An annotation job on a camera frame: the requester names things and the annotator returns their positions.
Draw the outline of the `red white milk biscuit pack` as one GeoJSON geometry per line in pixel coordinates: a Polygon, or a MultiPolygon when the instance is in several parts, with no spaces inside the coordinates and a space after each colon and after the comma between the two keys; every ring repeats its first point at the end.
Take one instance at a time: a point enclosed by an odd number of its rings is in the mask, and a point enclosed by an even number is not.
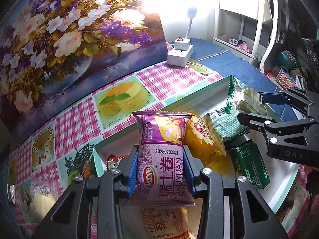
{"type": "Polygon", "coordinates": [[[119,156],[119,157],[117,157],[117,156],[115,156],[115,155],[113,155],[113,154],[109,155],[109,157],[108,157],[107,160],[106,160],[106,169],[107,169],[107,171],[110,171],[110,170],[112,170],[112,169],[114,169],[114,168],[117,168],[118,165],[119,165],[119,163],[120,163],[123,159],[128,158],[129,156],[130,156],[129,154],[127,154],[127,155],[121,155],[121,156],[119,156]]]}

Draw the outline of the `purple swiss roll pack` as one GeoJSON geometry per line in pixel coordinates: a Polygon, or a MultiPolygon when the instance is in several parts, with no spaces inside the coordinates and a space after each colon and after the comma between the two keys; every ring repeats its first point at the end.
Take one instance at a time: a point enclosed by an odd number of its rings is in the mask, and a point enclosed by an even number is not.
{"type": "Polygon", "coordinates": [[[133,113],[140,131],[135,190],[125,205],[150,208],[193,206],[184,178],[183,140],[188,112],[133,113]]]}

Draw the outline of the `clear green pastry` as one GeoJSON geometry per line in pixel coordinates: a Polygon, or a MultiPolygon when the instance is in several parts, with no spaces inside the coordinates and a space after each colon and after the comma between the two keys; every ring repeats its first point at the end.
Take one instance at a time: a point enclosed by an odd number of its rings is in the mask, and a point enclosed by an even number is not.
{"type": "Polygon", "coordinates": [[[231,75],[225,112],[227,114],[246,112],[265,116],[267,108],[264,98],[258,92],[231,75]]]}

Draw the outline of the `dark green biscuit pack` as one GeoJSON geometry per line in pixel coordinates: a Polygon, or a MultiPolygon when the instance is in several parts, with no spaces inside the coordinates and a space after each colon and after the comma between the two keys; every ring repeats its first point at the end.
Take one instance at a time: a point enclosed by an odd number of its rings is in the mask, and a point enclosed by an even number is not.
{"type": "Polygon", "coordinates": [[[258,145],[244,136],[225,143],[229,170],[225,176],[235,178],[245,176],[256,190],[264,189],[270,184],[266,164],[258,145]]]}

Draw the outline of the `yellow soft bread bag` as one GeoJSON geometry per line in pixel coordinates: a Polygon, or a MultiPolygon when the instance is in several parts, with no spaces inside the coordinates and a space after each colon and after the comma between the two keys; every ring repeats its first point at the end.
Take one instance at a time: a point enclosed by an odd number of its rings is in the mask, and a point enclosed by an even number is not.
{"type": "Polygon", "coordinates": [[[204,167],[226,177],[225,174],[230,168],[224,144],[211,134],[203,119],[195,111],[188,113],[191,114],[191,118],[187,122],[184,144],[188,146],[193,157],[202,161],[204,167]]]}

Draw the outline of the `orange swiss roll pack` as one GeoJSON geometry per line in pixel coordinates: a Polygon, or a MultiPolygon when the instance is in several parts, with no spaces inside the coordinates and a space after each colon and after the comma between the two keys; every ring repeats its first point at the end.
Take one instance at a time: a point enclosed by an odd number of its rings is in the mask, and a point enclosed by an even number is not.
{"type": "Polygon", "coordinates": [[[188,212],[184,207],[140,207],[140,213],[148,238],[196,238],[188,228],[188,212]]]}

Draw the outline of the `clear white pastry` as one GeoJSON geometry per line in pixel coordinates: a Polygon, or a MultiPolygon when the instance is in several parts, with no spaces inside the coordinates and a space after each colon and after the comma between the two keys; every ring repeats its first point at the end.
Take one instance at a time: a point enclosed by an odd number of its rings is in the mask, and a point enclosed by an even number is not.
{"type": "Polygon", "coordinates": [[[62,188],[53,180],[32,180],[29,213],[36,223],[42,221],[56,203],[62,188]]]}

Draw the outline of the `green white patterned snack pack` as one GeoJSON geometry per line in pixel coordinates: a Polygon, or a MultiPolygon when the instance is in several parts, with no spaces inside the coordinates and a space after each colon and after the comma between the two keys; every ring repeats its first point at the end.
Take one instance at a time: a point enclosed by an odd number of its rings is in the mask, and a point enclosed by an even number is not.
{"type": "Polygon", "coordinates": [[[225,108],[215,109],[203,117],[209,131],[220,142],[227,142],[243,135],[248,127],[239,123],[237,114],[227,114],[225,108]]]}

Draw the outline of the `white silver snack sachet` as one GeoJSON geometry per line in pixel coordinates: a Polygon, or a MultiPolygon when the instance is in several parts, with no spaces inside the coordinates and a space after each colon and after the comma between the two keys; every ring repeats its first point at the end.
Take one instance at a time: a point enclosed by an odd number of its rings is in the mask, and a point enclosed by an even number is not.
{"type": "Polygon", "coordinates": [[[7,195],[8,195],[8,201],[12,204],[16,204],[16,186],[13,185],[7,185],[7,195]]]}

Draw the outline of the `colorful toy box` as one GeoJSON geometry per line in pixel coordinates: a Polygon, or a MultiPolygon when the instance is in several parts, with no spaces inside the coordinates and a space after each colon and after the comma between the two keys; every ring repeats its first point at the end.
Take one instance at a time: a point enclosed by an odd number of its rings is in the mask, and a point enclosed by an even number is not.
{"type": "Polygon", "coordinates": [[[276,76],[275,81],[284,90],[287,90],[290,87],[296,86],[295,80],[284,69],[280,69],[279,73],[276,76]]]}

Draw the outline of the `blue quilted cloth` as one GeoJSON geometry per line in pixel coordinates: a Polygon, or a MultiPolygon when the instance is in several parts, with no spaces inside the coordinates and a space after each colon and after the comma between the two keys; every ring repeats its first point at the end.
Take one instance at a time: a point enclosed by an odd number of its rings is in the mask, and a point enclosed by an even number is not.
{"type": "Polygon", "coordinates": [[[231,51],[213,42],[192,38],[191,58],[218,72],[222,77],[233,75],[257,92],[276,92],[279,88],[256,67],[231,51]]]}

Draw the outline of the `checkered fruit tablecloth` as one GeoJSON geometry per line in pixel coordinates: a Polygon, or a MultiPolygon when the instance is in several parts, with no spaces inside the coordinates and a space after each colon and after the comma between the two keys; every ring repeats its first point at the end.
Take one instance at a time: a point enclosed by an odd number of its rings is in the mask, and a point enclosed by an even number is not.
{"type": "MultiPolygon", "coordinates": [[[[281,89],[273,73],[267,71],[263,74],[279,90],[281,89]]],[[[218,72],[194,60],[189,66],[183,68],[169,66],[165,62],[158,63],[127,75],[119,82],[136,81],[143,85],[150,93],[147,108],[158,110],[164,107],[162,104],[164,99],[203,81],[211,84],[222,78],[224,77],[218,72]]],[[[36,177],[51,179],[64,187],[66,170],[62,161],[67,155],[73,155],[83,145],[99,142],[134,124],[135,119],[130,113],[119,112],[112,118],[103,118],[98,112],[98,98],[113,86],[116,86],[116,82],[99,88],[48,122],[55,131],[54,154],[43,167],[39,167],[36,171],[31,169],[31,148],[37,134],[32,134],[26,142],[8,155],[9,166],[17,172],[16,184],[27,185],[31,177],[36,177]]]]}

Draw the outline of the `white shelf unit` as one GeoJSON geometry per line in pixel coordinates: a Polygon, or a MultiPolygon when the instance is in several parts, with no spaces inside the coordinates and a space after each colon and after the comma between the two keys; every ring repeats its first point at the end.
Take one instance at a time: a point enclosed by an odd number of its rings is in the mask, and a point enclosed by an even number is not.
{"type": "Polygon", "coordinates": [[[213,42],[258,68],[272,26],[270,0],[219,0],[213,42]]]}

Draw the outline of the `white power strip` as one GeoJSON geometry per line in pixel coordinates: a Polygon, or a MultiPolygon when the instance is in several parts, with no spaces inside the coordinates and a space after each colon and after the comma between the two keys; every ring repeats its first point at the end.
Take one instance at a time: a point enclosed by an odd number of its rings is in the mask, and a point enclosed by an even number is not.
{"type": "Polygon", "coordinates": [[[188,38],[177,38],[174,47],[167,54],[168,65],[185,67],[193,52],[193,45],[188,38]]]}

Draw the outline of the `white usb lamp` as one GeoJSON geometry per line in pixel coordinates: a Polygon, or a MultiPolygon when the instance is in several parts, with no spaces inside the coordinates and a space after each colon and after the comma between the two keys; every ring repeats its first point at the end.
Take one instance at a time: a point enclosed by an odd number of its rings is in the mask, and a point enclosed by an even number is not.
{"type": "Polygon", "coordinates": [[[188,9],[188,19],[189,19],[189,24],[188,24],[188,29],[187,29],[187,33],[185,35],[185,38],[188,38],[190,29],[191,29],[191,25],[192,25],[192,20],[195,18],[197,13],[197,8],[196,7],[192,7],[188,9]]]}

